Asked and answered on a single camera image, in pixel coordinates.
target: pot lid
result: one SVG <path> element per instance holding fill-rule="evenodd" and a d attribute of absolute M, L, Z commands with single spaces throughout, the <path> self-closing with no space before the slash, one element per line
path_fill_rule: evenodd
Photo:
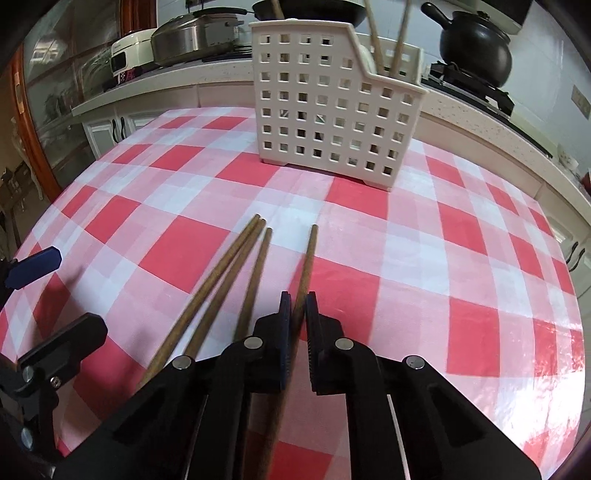
<path fill-rule="evenodd" d="M 507 43 L 511 42 L 509 35 L 507 35 L 499 27 L 497 27 L 493 22 L 491 22 L 489 15 L 486 12 L 483 12 L 482 10 L 479 10 L 475 14 L 456 10 L 455 12 L 452 13 L 452 16 L 453 16 L 454 21 L 456 21 L 456 19 L 457 19 L 457 20 L 464 21 L 464 22 L 471 21 L 471 22 L 479 23 L 483 27 L 490 28 L 493 32 L 495 32 L 497 35 L 499 35 L 501 38 L 503 38 L 503 40 L 505 40 Z"/>

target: black clay pot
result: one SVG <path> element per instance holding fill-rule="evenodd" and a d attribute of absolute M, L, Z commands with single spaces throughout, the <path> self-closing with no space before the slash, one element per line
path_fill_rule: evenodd
<path fill-rule="evenodd" d="M 513 64 L 511 40 L 488 20 L 486 13 L 454 12 L 450 20 L 431 2 L 422 4 L 421 11 L 443 28 L 439 42 L 443 61 L 454 63 L 493 87 L 505 84 Z"/>

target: red and white checkered tablecloth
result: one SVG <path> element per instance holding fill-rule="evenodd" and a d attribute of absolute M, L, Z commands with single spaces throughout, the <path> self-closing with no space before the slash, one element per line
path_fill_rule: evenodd
<path fill-rule="evenodd" d="M 80 175 L 25 240 L 19 258 L 55 245 L 63 263 L 12 295 L 0 316 L 2 353 L 16 359 L 86 311 L 109 328 L 60 390 L 63 451 L 134 392 L 191 292 L 254 213 L 274 229 L 256 317 L 277 311 L 282 290 L 295 293 L 318 223 L 311 290 L 322 313 L 378 355 L 425 357 L 545 478 L 567 456 L 582 406 L 583 335 L 538 203 L 418 141 L 391 193 L 264 164 L 245 108 L 165 113 Z M 254 257 L 201 358 L 231 342 Z M 344 396 L 316 397 L 299 351 L 271 478 L 349 478 Z"/>

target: chopstick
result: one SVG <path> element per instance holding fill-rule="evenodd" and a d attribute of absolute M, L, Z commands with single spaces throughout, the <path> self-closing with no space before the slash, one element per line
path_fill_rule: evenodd
<path fill-rule="evenodd" d="M 261 282 L 262 270 L 265 267 L 265 260 L 267 259 L 267 253 L 269 251 L 269 245 L 271 244 L 271 237 L 273 235 L 273 229 L 267 228 L 265 230 L 265 236 L 262 239 L 261 248 L 259 249 L 258 256 L 256 258 L 255 266 L 252 269 L 251 279 L 246 288 L 246 295 L 240 315 L 238 316 L 238 322 L 236 324 L 236 330 L 234 331 L 234 341 L 243 339 L 248 334 L 248 327 L 252 319 L 252 311 L 255 306 L 256 293 L 258 291 L 259 283 Z"/>
<path fill-rule="evenodd" d="M 203 305 L 203 302 L 212 292 L 213 288 L 216 286 L 217 282 L 226 271 L 234 257 L 236 257 L 242 245 L 244 245 L 244 243 L 247 241 L 253 229 L 257 226 L 260 218 L 260 215 L 255 215 L 252 217 L 250 222 L 248 222 L 246 227 L 244 227 L 244 230 L 240 232 L 238 237 L 236 237 L 236 239 L 232 242 L 226 253 L 224 253 L 217 265 L 213 268 L 211 273 L 195 292 L 195 295 L 187 304 L 181 313 L 181 316 L 178 318 L 173 328 L 164 339 L 164 342 L 154 355 L 154 358 L 148 365 L 148 368 L 144 372 L 144 376 L 138 384 L 138 389 L 148 383 L 158 372 L 160 372 L 160 370 L 162 370 L 164 365 L 166 365 L 168 358 L 170 355 L 172 355 L 174 348 L 177 346 L 179 340 L 185 333 L 185 330 L 187 330 L 187 327 Z"/>
<path fill-rule="evenodd" d="M 199 350 L 201 350 L 203 342 L 205 341 L 205 338 L 212 327 L 213 321 L 215 320 L 220 309 L 222 308 L 222 304 L 224 300 L 226 300 L 226 296 L 228 296 L 230 288 L 232 288 L 232 285 L 234 284 L 236 277 L 240 273 L 240 270 L 244 266 L 244 263 L 246 263 L 246 259 L 248 258 L 248 255 L 252 251 L 253 247 L 255 246 L 256 240 L 261 234 L 266 223 L 267 222 L 265 220 L 260 219 L 257 222 L 256 227 L 254 227 L 254 230 L 244 243 L 244 246 L 240 250 L 240 253 L 236 257 L 236 260 L 234 260 L 234 263 L 230 267 L 230 270 L 228 271 L 227 275 L 224 277 L 219 289 L 213 296 L 212 302 L 208 305 L 207 310 L 205 310 L 205 313 L 203 314 L 203 317 L 201 318 L 199 325 L 197 325 L 197 328 L 193 333 L 193 336 L 191 337 L 189 344 L 187 345 L 187 348 L 185 348 L 185 355 L 188 355 L 191 358 L 197 358 Z"/>
<path fill-rule="evenodd" d="M 371 40 L 372 47 L 374 48 L 374 60 L 375 68 L 378 75 L 383 75 L 384 70 L 384 56 L 382 55 L 382 44 L 378 38 L 378 27 L 375 24 L 374 12 L 371 10 L 370 0 L 363 0 L 365 5 L 365 12 L 368 17 L 369 24 L 369 39 Z"/>
<path fill-rule="evenodd" d="M 292 367 L 288 372 L 287 384 L 285 390 L 279 394 L 275 402 L 269 406 L 271 409 L 271 418 L 267 424 L 267 431 L 265 432 L 265 440 L 261 451 L 261 459 L 256 473 L 256 480 L 266 480 L 269 475 L 271 462 L 275 445 L 279 437 L 279 427 L 281 420 L 285 413 L 285 405 L 287 404 L 287 394 L 291 385 L 291 376 L 293 373 L 293 365 L 295 365 L 297 346 L 300 340 L 300 330 L 304 320 L 304 303 L 306 295 L 310 288 L 310 279 L 312 276 L 312 267 L 314 265 L 314 252 L 316 251 L 316 242 L 318 239 L 318 225 L 312 225 L 310 231 L 310 238 L 308 240 L 308 247 L 306 249 L 306 256 L 304 257 L 304 265 L 301 270 L 300 284 L 295 298 L 294 311 L 291 316 L 291 332 L 290 332 L 290 364 Z"/>
<path fill-rule="evenodd" d="M 400 31 L 398 32 L 398 40 L 396 41 L 396 48 L 394 49 L 394 57 L 390 64 L 390 71 L 388 76 L 390 78 L 400 77 L 400 64 L 402 62 L 402 51 L 404 49 L 404 40 L 406 40 L 406 30 L 408 27 L 408 17 L 410 16 L 412 0 L 406 0 L 404 4 L 404 13 L 400 23 Z"/>

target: pot handle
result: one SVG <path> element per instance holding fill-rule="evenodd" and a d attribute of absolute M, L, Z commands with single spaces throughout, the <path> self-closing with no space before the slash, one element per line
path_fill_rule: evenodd
<path fill-rule="evenodd" d="M 237 8 L 237 7 L 211 7 L 211 8 L 203 8 L 201 10 L 195 10 L 193 12 L 193 16 L 195 18 L 202 17 L 203 15 L 215 15 L 215 14 L 236 14 L 236 15 L 246 15 L 248 10 L 244 8 Z"/>
<path fill-rule="evenodd" d="M 448 29 L 452 24 L 452 21 L 449 20 L 449 18 L 447 18 L 443 12 L 431 2 L 423 3 L 421 5 L 421 12 L 423 12 L 431 20 L 435 20 L 444 30 Z"/>

